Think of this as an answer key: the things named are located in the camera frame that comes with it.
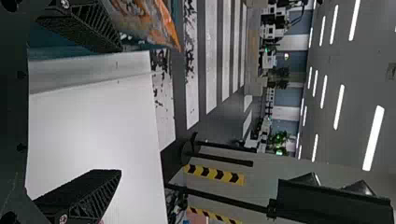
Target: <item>white wall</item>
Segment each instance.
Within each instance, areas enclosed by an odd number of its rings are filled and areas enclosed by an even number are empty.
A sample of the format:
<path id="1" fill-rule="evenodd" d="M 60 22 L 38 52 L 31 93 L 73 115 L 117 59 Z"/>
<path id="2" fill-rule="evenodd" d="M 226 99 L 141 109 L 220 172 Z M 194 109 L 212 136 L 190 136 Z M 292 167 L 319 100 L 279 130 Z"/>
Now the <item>white wall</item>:
<path id="1" fill-rule="evenodd" d="M 273 108 L 273 119 L 299 121 L 300 107 L 276 105 Z"/>
<path id="2" fill-rule="evenodd" d="M 121 169 L 104 222 L 167 223 L 151 76 L 31 95 L 29 117 L 31 198 L 91 169 Z"/>
<path id="3" fill-rule="evenodd" d="M 308 50 L 309 35 L 285 35 L 279 41 L 278 51 Z"/>

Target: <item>yellow and black hazard stripe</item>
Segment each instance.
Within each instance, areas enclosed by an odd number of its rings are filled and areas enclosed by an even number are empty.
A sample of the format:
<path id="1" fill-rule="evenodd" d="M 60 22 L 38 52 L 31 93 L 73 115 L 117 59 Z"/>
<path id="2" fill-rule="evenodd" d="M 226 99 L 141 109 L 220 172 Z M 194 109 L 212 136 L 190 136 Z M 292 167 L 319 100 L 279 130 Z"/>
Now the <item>yellow and black hazard stripe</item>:
<path id="1" fill-rule="evenodd" d="M 238 221 L 236 219 L 232 219 L 232 218 L 229 218 L 229 217 L 218 215 L 218 214 L 215 214 L 215 213 L 203 210 L 203 209 L 189 207 L 188 211 L 190 211 L 192 213 L 195 213 L 197 215 L 209 217 L 210 219 L 215 219 L 215 220 L 218 220 L 218 221 L 222 221 L 222 222 L 227 223 L 227 224 L 242 224 L 241 221 Z"/>
<path id="2" fill-rule="evenodd" d="M 184 172 L 189 175 L 196 175 L 207 179 L 218 180 L 225 183 L 231 183 L 239 186 L 245 185 L 245 176 L 218 169 L 207 168 L 199 165 L 187 164 L 184 166 Z"/>

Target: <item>fluorescent light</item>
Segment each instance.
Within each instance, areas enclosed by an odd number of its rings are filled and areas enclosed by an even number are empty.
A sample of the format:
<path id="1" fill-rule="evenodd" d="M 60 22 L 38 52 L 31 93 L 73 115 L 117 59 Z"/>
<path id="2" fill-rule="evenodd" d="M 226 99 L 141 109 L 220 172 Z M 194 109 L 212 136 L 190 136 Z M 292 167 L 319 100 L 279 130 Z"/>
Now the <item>fluorescent light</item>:
<path id="1" fill-rule="evenodd" d="M 340 92 L 338 93 L 338 102 L 337 102 L 337 108 L 335 110 L 334 126 L 333 126 L 335 130 L 338 129 L 338 121 L 340 120 L 341 106 L 343 105 L 345 88 L 346 87 L 344 85 L 341 85 Z"/>
<path id="2" fill-rule="evenodd" d="M 366 155 L 364 156 L 363 170 L 370 171 L 375 154 L 376 143 L 379 132 L 381 131 L 382 120 L 384 119 L 385 109 L 378 105 L 375 110 L 372 130 L 370 132 L 369 143 L 367 144 Z"/>
<path id="3" fill-rule="evenodd" d="M 311 88 L 312 67 L 309 68 L 308 89 Z"/>
<path id="4" fill-rule="evenodd" d="M 318 136 L 318 134 L 316 134 L 315 135 L 315 143 L 314 143 L 314 151 L 312 152 L 312 161 L 315 161 L 315 158 L 317 156 L 318 139 L 319 139 L 319 136 Z"/>
<path id="5" fill-rule="evenodd" d="M 315 72 L 314 89 L 312 90 L 313 97 L 315 97 L 315 94 L 317 94 L 317 83 L 318 83 L 318 70 Z"/>
<path id="6" fill-rule="evenodd" d="M 312 44 L 312 34 L 314 33 L 314 27 L 311 27 L 311 32 L 309 34 L 309 48 L 311 48 L 311 44 Z"/>
<path id="7" fill-rule="evenodd" d="M 361 7 L 361 0 L 356 0 L 355 8 L 353 9 L 352 23 L 350 24 L 349 41 L 355 37 L 356 23 L 358 22 L 359 9 Z"/>
<path id="8" fill-rule="evenodd" d="M 300 116 L 303 115 L 303 110 L 304 110 L 304 98 L 303 98 L 303 100 L 301 101 Z"/>
<path id="9" fill-rule="evenodd" d="M 298 148 L 298 144 L 300 142 L 300 133 L 297 133 L 297 143 L 296 143 L 296 148 Z"/>
<path id="10" fill-rule="evenodd" d="M 334 34 L 335 34 L 335 26 L 337 25 L 337 17 L 338 17 L 338 5 L 335 6 L 334 9 L 334 16 L 332 17 L 332 34 L 330 35 L 330 44 L 334 41 Z"/>
<path id="11" fill-rule="evenodd" d="M 305 121 L 306 121 L 306 109 L 307 109 L 307 107 L 305 106 L 305 111 L 304 111 L 304 119 L 303 119 L 303 127 L 305 127 Z"/>
<path id="12" fill-rule="evenodd" d="M 301 151 L 302 151 L 303 147 L 300 146 L 300 149 L 298 150 L 298 159 L 301 159 Z"/>
<path id="13" fill-rule="evenodd" d="M 320 109 L 323 109 L 323 106 L 324 106 L 324 99 L 326 98 L 326 89 L 327 89 L 327 76 L 324 76 L 322 98 L 320 100 Z"/>
<path id="14" fill-rule="evenodd" d="M 319 45 L 321 46 L 322 45 L 322 43 L 323 43 L 323 33 L 324 33 L 324 25 L 326 24 L 326 16 L 324 16 L 323 17 L 323 20 L 322 20 L 322 29 L 321 29 L 321 31 L 320 31 L 320 42 L 319 42 Z"/>

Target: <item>metal bar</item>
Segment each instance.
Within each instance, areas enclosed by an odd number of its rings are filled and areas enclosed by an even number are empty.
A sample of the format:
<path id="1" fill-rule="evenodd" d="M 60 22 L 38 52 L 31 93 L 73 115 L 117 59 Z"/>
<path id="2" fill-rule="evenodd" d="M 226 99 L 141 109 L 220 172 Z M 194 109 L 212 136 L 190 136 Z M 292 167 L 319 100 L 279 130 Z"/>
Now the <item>metal bar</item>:
<path id="1" fill-rule="evenodd" d="M 237 201 L 235 199 L 222 197 L 222 196 L 219 196 L 216 194 L 206 193 L 206 192 L 196 190 L 196 189 L 188 189 L 186 187 L 176 186 L 176 185 L 172 185 L 172 184 L 165 184 L 165 188 L 176 190 L 176 191 L 186 193 L 189 195 L 194 195 L 194 196 L 197 196 L 200 198 L 205 198 L 205 199 L 208 199 L 211 201 L 215 201 L 215 202 L 219 202 L 219 203 L 226 203 L 226 204 L 229 204 L 229 205 L 232 205 L 235 207 L 245 208 L 247 210 L 254 211 L 254 212 L 259 212 L 259 213 L 263 213 L 263 214 L 268 213 L 267 207 L 260 206 L 260 205 L 254 204 L 254 203 L 245 203 L 245 202 Z"/>
<path id="2" fill-rule="evenodd" d="M 243 160 L 238 160 L 238 159 L 213 156 L 213 155 L 207 155 L 207 154 L 202 154 L 202 153 L 190 153 L 190 152 L 187 152 L 186 156 L 205 159 L 205 160 L 211 160 L 211 161 L 228 162 L 228 163 L 233 163 L 233 164 L 237 164 L 237 165 L 244 165 L 247 167 L 253 167 L 253 161 L 243 161 Z"/>
<path id="3" fill-rule="evenodd" d="M 233 151 L 257 153 L 256 148 L 234 147 L 234 146 L 229 146 L 229 145 L 220 144 L 220 143 L 211 143 L 211 142 L 203 142 L 203 141 L 195 141 L 194 144 L 196 146 L 218 147 L 218 148 L 229 149 L 229 150 L 233 150 Z"/>

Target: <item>wall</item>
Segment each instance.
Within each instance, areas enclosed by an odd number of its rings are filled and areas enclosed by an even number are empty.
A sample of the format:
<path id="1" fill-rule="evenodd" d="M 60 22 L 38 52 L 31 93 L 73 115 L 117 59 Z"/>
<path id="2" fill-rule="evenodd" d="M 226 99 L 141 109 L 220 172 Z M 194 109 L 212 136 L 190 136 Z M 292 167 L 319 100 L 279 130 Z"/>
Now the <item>wall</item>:
<path id="1" fill-rule="evenodd" d="M 306 160 L 298 161 L 294 158 L 278 157 L 269 154 L 250 154 L 215 148 L 202 148 L 201 152 L 242 160 L 253 160 L 254 167 L 248 168 L 224 162 L 192 159 L 191 164 L 204 164 L 207 167 L 242 173 L 246 176 L 246 185 L 239 187 L 209 179 L 197 178 L 193 175 L 185 175 L 187 186 L 192 189 L 203 190 L 236 200 L 266 206 L 269 199 L 276 197 L 277 180 L 279 178 L 291 179 L 299 175 L 316 172 L 322 186 L 337 189 L 364 179 L 377 195 L 389 197 L 392 200 L 392 206 L 394 207 L 396 205 L 396 192 L 394 190 L 396 186 L 395 175 L 375 172 L 369 173 L 339 165 L 328 165 Z M 272 220 L 267 220 L 266 215 L 198 197 L 191 196 L 190 203 L 193 206 L 239 219 L 244 224 L 274 223 Z M 287 224 L 295 222 L 277 219 L 276 223 Z"/>
<path id="2" fill-rule="evenodd" d="M 121 169 L 104 222 L 167 223 L 151 76 L 31 95 L 29 117 L 31 198 L 91 169 Z"/>
<path id="3" fill-rule="evenodd" d="M 285 90 L 276 90 L 274 104 L 299 107 L 301 105 L 302 97 L 303 88 L 288 87 Z"/>

